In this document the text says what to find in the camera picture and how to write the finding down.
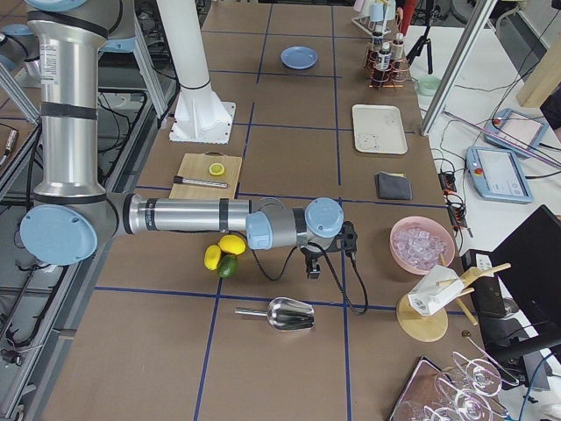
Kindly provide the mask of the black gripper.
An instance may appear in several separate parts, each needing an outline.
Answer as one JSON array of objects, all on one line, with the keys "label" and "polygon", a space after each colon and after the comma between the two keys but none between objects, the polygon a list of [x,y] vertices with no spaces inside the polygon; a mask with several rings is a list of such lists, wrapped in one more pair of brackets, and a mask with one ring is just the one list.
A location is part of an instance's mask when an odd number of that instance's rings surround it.
[{"label": "black gripper", "polygon": [[[317,247],[308,248],[307,246],[302,246],[300,251],[304,255],[306,268],[319,268],[318,261],[323,256],[323,253]],[[319,279],[320,275],[321,270],[319,269],[308,271],[309,279]]]}]

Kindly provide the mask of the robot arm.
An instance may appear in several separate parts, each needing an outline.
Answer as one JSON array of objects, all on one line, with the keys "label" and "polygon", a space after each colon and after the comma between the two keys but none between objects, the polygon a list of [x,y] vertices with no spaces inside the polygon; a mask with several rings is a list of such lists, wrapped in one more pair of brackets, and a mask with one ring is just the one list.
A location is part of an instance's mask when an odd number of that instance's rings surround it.
[{"label": "robot arm", "polygon": [[290,246],[316,274],[316,257],[339,249],[346,222],[341,206],[320,197],[305,208],[260,208],[246,200],[144,198],[134,183],[146,143],[125,156],[117,188],[98,179],[98,57],[127,25],[126,1],[31,1],[28,24],[39,39],[43,178],[19,236],[39,260],[69,266],[99,246],[141,232],[244,232],[253,250]]}]

